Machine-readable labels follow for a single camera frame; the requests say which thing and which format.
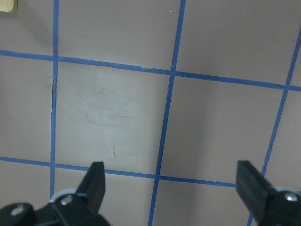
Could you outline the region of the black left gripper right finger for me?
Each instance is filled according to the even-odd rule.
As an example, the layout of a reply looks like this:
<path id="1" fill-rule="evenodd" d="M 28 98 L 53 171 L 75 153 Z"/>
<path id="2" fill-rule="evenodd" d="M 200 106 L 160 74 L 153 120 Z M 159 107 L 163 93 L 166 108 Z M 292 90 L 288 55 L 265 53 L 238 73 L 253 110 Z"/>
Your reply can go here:
<path id="1" fill-rule="evenodd" d="M 236 191 L 255 221 L 301 220 L 301 195 L 273 186 L 249 161 L 237 162 Z"/>

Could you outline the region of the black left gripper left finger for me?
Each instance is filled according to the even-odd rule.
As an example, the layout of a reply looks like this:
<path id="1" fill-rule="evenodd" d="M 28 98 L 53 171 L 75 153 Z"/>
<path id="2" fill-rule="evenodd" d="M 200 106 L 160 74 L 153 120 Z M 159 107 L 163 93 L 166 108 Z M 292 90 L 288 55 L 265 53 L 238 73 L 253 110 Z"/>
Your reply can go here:
<path id="1" fill-rule="evenodd" d="M 104 163 L 93 162 L 79 186 L 55 194 L 50 207 L 56 217 L 93 217 L 98 214 L 104 194 Z"/>

